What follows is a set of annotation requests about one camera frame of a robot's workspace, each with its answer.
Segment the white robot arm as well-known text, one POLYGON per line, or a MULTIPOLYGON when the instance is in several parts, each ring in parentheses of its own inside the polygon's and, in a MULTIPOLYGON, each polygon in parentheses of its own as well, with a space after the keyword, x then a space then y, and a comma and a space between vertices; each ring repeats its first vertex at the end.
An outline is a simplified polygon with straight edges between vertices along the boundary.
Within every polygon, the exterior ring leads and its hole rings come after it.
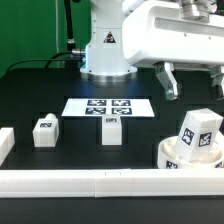
POLYGON ((217 0, 90 0, 91 40, 84 76, 108 82, 139 67, 155 70, 166 98, 180 97, 176 70, 210 73, 224 98, 224 12, 217 0))

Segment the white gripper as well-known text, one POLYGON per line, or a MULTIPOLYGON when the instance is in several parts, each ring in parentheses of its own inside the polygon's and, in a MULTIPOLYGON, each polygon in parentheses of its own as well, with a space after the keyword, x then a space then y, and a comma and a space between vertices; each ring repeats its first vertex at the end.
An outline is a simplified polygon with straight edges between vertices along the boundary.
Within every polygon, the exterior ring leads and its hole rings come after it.
POLYGON ((131 65, 149 67, 167 100, 181 97, 173 63, 224 65, 224 16, 211 13, 207 22, 182 15, 181 0, 124 0, 122 43, 131 65))

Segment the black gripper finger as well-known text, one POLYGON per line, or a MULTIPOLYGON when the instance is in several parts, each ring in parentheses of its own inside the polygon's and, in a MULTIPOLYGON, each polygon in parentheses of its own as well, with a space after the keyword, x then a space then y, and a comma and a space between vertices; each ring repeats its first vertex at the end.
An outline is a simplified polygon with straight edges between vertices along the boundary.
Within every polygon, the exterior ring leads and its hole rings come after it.
POLYGON ((224 98, 224 66, 213 65, 209 68, 212 79, 212 96, 214 99, 224 98))

